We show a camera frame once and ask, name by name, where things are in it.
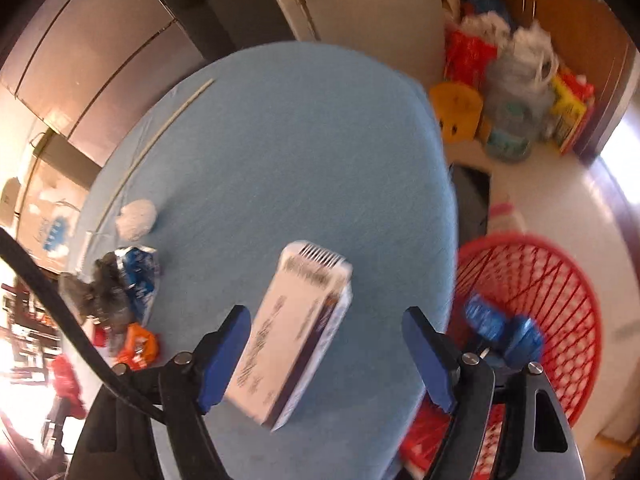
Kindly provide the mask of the blue plastic wrapper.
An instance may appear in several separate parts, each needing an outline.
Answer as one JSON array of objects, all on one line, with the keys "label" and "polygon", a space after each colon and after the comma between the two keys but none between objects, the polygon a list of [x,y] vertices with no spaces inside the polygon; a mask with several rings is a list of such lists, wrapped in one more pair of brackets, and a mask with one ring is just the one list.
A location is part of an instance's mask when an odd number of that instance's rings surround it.
[{"label": "blue plastic wrapper", "polygon": [[471,330],[465,350],[482,356],[492,367],[521,370],[541,360],[544,335],[526,315],[505,314],[474,294],[464,304],[464,320]]}]

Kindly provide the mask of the blue table cloth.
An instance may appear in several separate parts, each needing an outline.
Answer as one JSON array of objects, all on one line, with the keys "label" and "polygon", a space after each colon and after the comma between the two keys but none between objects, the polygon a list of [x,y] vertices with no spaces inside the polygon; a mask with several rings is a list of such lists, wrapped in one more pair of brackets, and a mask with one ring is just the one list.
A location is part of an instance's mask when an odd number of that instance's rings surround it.
[{"label": "blue table cloth", "polygon": [[282,249],[309,240],[352,265],[352,303],[290,420],[231,403],[206,427],[235,479],[390,479],[423,396],[401,318],[448,323],[457,209],[423,87],[373,58],[284,42],[236,52],[172,88],[112,154],[81,209],[70,264],[119,244],[115,216],[157,210],[150,325],[190,350],[236,304],[256,310]]}]

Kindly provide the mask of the white plastic bags pile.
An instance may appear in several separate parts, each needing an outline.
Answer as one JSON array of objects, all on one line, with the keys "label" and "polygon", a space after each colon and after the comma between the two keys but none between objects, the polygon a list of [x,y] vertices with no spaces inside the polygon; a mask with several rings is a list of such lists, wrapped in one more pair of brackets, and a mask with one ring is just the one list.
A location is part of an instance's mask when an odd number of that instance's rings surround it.
[{"label": "white plastic bags pile", "polygon": [[532,90],[547,87],[558,71],[560,61],[552,46],[551,36],[537,21],[529,27],[512,30],[497,12],[489,11],[462,18],[462,32],[483,39],[498,49],[498,58],[515,68]]}]

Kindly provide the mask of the yellow smiley face bucket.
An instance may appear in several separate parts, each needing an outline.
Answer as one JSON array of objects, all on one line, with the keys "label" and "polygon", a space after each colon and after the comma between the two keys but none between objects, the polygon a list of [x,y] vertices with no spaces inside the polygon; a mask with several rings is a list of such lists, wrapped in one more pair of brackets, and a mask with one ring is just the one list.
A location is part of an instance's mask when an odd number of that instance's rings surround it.
[{"label": "yellow smiley face bucket", "polygon": [[484,101],[472,87],[443,81],[428,90],[442,142],[472,141],[480,125]]}]

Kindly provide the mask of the large clear water jug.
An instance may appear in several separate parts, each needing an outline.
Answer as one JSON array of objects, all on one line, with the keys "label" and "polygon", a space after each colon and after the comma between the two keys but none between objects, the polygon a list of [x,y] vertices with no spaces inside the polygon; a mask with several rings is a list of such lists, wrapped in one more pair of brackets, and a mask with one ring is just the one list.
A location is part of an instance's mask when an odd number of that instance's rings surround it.
[{"label": "large clear water jug", "polygon": [[521,162],[549,127],[554,93],[535,71],[504,54],[486,70],[484,113],[490,122],[486,152],[503,162]]}]

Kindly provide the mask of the grey crumpled wrapper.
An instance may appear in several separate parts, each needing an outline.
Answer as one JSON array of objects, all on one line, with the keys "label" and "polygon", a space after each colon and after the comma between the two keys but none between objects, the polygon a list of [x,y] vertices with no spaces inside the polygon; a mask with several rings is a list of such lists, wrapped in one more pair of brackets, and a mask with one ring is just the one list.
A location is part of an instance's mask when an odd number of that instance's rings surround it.
[{"label": "grey crumpled wrapper", "polygon": [[134,322],[114,252],[107,252],[93,263],[91,282],[61,273],[58,290],[80,325],[93,320],[114,333],[125,333]]}]

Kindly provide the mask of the orange plastic bag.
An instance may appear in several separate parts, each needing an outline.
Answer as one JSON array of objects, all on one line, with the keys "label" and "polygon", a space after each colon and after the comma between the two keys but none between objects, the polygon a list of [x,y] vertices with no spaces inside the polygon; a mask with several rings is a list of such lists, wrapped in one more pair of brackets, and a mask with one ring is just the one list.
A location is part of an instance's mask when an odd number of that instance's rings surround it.
[{"label": "orange plastic bag", "polygon": [[160,355],[156,336],[138,323],[128,325],[125,343],[116,356],[116,363],[124,363],[132,370],[150,367]]}]

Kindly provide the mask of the red plastic mesh basket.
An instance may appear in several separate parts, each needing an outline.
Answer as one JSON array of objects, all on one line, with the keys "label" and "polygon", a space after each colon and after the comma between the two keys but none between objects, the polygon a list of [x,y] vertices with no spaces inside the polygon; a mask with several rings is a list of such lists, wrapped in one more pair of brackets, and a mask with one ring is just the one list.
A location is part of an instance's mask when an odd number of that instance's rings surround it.
[{"label": "red plastic mesh basket", "polygon": [[465,244],[446,330],[411,307],[402,336],[425,398],[400,454],[426,478],[584,476],[572,427],[597,378],[601,317],[559,247],[517,232]]}]

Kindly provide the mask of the red gift bag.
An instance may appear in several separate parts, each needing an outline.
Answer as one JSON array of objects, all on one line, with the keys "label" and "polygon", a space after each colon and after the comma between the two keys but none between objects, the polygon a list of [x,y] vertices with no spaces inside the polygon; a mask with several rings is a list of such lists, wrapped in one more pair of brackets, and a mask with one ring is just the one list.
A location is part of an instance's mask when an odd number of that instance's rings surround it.
[{"label": "red gift bag", "polygon": [[498,48],[482,38],[449,29],[445,37],[444,78],[475,89],[484,84],[487,66],[498,58]]}]

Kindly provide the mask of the yellow red shopping bag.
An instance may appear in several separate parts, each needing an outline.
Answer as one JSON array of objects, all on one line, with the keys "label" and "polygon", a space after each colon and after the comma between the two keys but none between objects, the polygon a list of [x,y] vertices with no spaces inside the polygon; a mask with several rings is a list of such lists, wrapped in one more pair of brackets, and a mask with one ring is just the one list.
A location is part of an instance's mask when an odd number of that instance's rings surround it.
[{"label": "yellow red shopping bag", "polygon": [[564,155],[574,148],[591,118],[596,89],[584,75],[575,75],[565,66],[553,77],[551,88],[555,93],[551,141]]}]

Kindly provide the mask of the blue silver snack wrapper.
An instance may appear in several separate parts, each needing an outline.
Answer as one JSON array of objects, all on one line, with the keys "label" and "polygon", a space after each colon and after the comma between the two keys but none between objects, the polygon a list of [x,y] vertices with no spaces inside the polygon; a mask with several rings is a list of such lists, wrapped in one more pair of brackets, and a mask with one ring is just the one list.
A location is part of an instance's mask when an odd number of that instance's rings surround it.
[{"label": "blue silver snack wrapper", "polygon": [[145,326],[160,287],[160,259],[157,250],[134,245],[114,251],[116,266],[136,322]]}]

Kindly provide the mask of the grey panel cabinet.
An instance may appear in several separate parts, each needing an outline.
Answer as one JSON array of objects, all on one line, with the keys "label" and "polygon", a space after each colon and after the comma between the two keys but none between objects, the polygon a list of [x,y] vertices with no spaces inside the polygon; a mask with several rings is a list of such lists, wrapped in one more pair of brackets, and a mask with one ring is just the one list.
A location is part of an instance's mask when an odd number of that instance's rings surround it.
[{"label": "grey panel cabinet", "polygon": [[1,69],[1,88],[104,165],[140,118],[204,64],[160,0],[46,0]]}]

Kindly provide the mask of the white crumpled paper ball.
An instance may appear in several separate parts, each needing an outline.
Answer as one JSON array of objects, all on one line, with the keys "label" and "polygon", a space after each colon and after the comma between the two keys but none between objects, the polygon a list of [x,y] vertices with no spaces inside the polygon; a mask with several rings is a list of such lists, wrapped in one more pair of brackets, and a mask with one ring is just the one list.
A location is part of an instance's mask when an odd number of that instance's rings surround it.
[{"label": "white crumpled paper ball", "polygon": [[115,220],[118,235],[123,240],[138,240],[153,229],[157,211],[150,200],[134,200],[120,210]]}]

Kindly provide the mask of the silver two-door refrigerator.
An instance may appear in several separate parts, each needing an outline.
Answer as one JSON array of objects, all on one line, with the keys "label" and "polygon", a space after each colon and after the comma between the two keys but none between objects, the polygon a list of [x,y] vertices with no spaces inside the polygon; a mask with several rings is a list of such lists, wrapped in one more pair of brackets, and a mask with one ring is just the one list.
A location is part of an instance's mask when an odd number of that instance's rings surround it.
[{"label": "silver two-door refrigerator", "polygon": [[430,88],[442,80],[442,0],[277,0],[299,41],[335,44],[376,58]]}]

